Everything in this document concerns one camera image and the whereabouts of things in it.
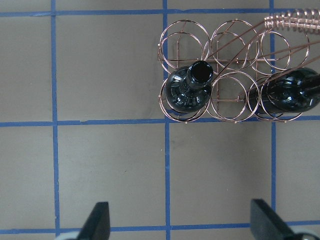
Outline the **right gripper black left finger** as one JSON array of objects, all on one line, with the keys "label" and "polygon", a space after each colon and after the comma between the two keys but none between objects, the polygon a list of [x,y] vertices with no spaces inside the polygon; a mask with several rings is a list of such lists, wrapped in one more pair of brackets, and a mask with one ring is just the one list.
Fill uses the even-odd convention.
[{"label": "right gripper black left finger", "polygon": [[108,240],[111,233],[109,203],[97,202],[79,232],[78,240]]}]

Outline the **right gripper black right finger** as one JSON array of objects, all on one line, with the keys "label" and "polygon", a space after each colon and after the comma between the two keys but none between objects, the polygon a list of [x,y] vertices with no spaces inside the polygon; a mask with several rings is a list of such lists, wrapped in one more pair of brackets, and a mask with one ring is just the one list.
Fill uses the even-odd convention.
[{"label": "right gripper black right finger", "polygon": [[250,231],[255,240],[293,240],[295,235],[263,199],[250,202]]}]

